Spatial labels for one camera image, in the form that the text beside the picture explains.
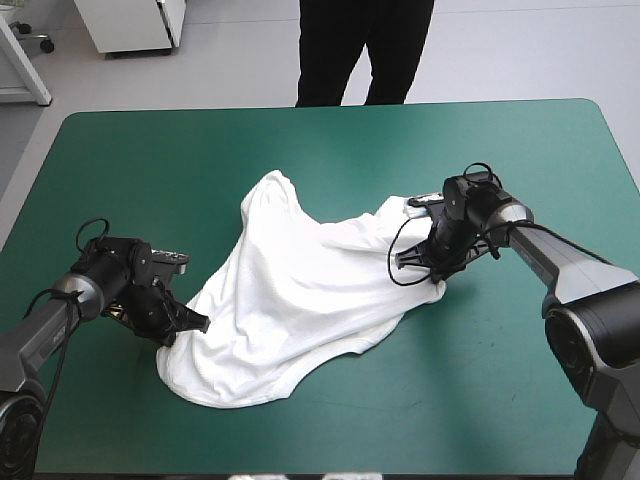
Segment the gray robot arm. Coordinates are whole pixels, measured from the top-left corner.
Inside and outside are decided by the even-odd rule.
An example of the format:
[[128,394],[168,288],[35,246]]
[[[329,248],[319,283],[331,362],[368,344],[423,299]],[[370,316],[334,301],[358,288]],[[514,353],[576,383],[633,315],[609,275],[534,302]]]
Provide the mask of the gray robot arm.
[[485,253],[512,248],[547,286],[542,304],[549,345],[583,403],[598,411],[575,472],[579,480],[640,478],[640,283],[629,270],[533,223],[525,205],[486,171],[448,178],[421,202],[429,237],[396,255],[437,282]]
[[173,275],[184,272],[189,257],[153,251],[136,238],[107,237],[106,220],[105,226],[100,237],[84,249],[78,247],[80,258],[53,288],[41,292],[51,298],[0,334],[2,479],[29,479],[33,474],[61,362],[49,395],[37,373],[56,350],[63,358],[66,342],[80,321],[109,316],[135,335],[167,346],[177,332],[207,331],[209,319],[177,302],[168,288]]

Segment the table surface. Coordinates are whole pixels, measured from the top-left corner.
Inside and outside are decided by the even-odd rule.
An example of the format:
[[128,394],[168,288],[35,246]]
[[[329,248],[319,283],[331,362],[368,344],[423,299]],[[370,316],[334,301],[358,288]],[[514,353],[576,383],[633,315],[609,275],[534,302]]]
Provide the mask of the table surface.
[[[640,271],[638,190],[586,100],[82,113],[64,122],[0,254],[0,325],[73,263],[87,218],[190,253],[173,284],[186,301],[272,169],[309,214],[338,221],[437,191],[475,161],[539,223]],[[182,400],[158,378],[152,343],[97,319],[72,338],[38,470],[569,473],[594,415],[547,346],[544,293],[514,252],[484,258],[379,346],[321,366],[287,400],[238,410]]]

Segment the person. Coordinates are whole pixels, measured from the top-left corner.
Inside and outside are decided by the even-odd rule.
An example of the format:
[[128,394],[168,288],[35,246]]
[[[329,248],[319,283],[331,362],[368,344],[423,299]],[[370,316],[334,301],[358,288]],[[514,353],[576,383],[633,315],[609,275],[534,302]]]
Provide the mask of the person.
[[365,105],[404,103],[434,0],[300,0],[297,107],[340,105],[366,45],[372,81]]

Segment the white t-shirt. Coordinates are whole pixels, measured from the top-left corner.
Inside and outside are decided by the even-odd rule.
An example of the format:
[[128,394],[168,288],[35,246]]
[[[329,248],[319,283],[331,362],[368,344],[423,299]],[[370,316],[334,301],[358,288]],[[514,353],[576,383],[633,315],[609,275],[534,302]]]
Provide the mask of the white t-shirt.
[[[218,408],[288,397],[313,369],[347,352],[362,353],[402,315],[439,300],[445,283],[400,287],[386,255],[407,219],[390,197],[375,215],[318,223],[279,171],[265,175],[241,206],[244,229],[231,255],[188,306],[208,315],[206,334],[178,334],[160,348],[158,373],[178,395]],[[406,226],[396,251],[426,238],[428,218]],[[394,276],[422,277],[415,267]]]

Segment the black cable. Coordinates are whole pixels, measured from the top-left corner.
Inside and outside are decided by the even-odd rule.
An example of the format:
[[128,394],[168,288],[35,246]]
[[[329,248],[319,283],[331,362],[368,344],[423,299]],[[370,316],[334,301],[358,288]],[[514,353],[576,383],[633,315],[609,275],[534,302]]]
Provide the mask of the black cable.
[[[487,180],[483,180],[483,181],[478,182],[478,181],[475,181],[475,180],[471,180],[468,177],[469,169],[471,167],[476,167],[476,166],[477,167],[482,167],[487,171],[487,173],[489,174],[489,178]],[[495,178],[496,181],[498,182],[498,185],[500,186],[500,188],[502,188],[502,182],[500,181],[500,177],[498,177],[495,173],[493,173],[493,170],[491,169],[491,167],[489,166],[488,163],[474,162],[474,163],[468,165],[467,168],[464,169],[464,172],[462,172],[462,178],[464,178],[467,182],[474,183],[476,185],[481,185],[483,183],[491,183],[491,181]]]
[[391,281],[393,283],[395,283],[396,285],[400,286],[400,287],[410,287],[412,285],[418,285],[419,283],[422,283],[425,280],[427,280],[429,277],[431,277],[431,272],[429,272],[427,275],[425,275],[424,277],[422,277],[422,278],[420,278],[418,280],[414,280],[413,282],[403,283],[403,282],[399,282],[398,280],[396,280],[393,277],[393,273],[391,273],[391,252],[392,252],[393,247],[395,246],[396,242],[398,241],[398,237],[402,233],[402,230],[407,225],[407,223],[409,223],[411,220],[413,220],[413,218],[409,218],[407,221],[405,221],[400,226],[400,228],[398,229],[398,233],[396,233],[396,236],[393,238],[393,241],[391,242],[391,245],[389,245],[389,250],[387,251],[387,273],[389,274],[389,278],[391,279]]
[[65,330],[64,330],[64,339],[60,344],[60,354],[58,356],[58,365],[56,367],[55,374],[53,375],[53,381],[51,383],[51,387],[49,388],[49,393],[47,395],[47,399],[42,409],[42,417],[40,418],[40,423],[38,424],[38,430],[36,432],[36,435],[34,437],[34,442],[31,445],[31,449],[30,449],[30,450],[35,450],[34,458],[37,458],[38,456],[38,448],[40,446],[40,439],[42,437],[44,425],[45,425],[45,422],[47,421],[49,410],[51,410],[51,405],[56,395],[58,384],[60,383],[60,377],[62,376],[62,367],[64,366],[64,360],[67,354],[67,347],[69,345],[69,339],[71,338],[71,330],[73,328],[73,310],[72,310],[73,306],[76,307],[78,312],[78,324],[82,320],[82,314],[80,311],[80,302],[78,300],[78,297],[80,296],[81,292],[67,293],[67,292],[63,292],[62,290],[56,290],[53,288],[42,290],[35,297],[33,297],[33,300],[31,300],[31,303],[29,304],[29,307],[27,308],[27,311],[25,312],[23,318],[28,317],[31,314],[31,311],[33,310],[33,307],[35,306],[37,301],[42,296],[47,294],[51,295],[51,299],[64,300],[66,304],[65,309],[67,313],[67,319],[66,319]]
[[96,217],[96,218],[92,218],[92,219],[87,220],[86,222],[84,222],[82,225],[80,225],[80,228],[78,229],[78,232],[76,233],[76,248],[78,249],[78,251],[80,253],[85,253],[84,249],[80,247],[80,234],[89,225],[92,225],[92,224],[98,223],[98,222],[104,222],[104,228],[102,229],[102,233],[98,237],[98,242],[100,240],[102,240],[107,235],[107,233],[109,233],[110,225],[109,225],[109,220],[107,220],[106,218]]

